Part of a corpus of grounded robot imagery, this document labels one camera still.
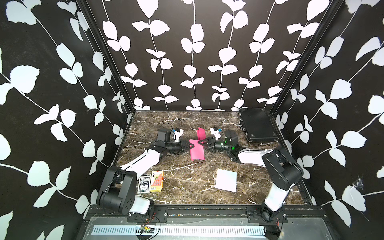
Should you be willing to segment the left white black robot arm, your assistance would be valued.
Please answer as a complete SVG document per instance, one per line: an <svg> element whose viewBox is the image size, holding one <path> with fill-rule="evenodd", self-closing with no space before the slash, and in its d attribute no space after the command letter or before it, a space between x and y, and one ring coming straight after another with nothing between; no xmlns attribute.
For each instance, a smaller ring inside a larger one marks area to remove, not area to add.
<svg viewBox="0 0 384 240"><path fill-rule="evenodd" d="M144 152L130 163L107 169L96 204L121 215L130 213L152 216L154 201L137 195L137 181L167 154L182 154L195 147L188 140L172 140L176 132L159 128L157 137Z"/></svg>

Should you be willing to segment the pink square paper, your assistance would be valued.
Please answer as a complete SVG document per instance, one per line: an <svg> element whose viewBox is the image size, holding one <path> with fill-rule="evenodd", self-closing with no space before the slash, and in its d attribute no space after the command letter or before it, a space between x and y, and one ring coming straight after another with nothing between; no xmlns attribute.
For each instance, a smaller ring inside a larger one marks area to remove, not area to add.
<svg viewBox="0 0 384 240"><path fill-rule="evenodd" d="M190 149L191 160L205 160L204 147L200 145L198 140L189 140L191 144L194 145L192 149Z"/></svg>
<svg viewBox="0 0 384 240"><path fill-rule="evenodd" d="M197 130L197 137L198 137L198 140L205 139L206 138L206 131L205 131L205 129L199 127L198 130Z"/></svg>

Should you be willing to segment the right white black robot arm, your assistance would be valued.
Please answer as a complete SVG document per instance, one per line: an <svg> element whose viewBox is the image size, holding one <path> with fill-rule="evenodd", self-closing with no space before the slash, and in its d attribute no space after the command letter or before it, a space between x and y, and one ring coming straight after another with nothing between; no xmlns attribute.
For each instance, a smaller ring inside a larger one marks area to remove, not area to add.
<svg viewBox="0 0 384 240"><path fill-rule="evenodd" d="M224 132L224 140L208 137L198 144L209 152L225 153L231 161L265 167L272 187L263 202L263 212L275 214L283 207L289 191L301 180L304 170L284 147L273 150L251 150L241 147L235 131Z"/></svg>

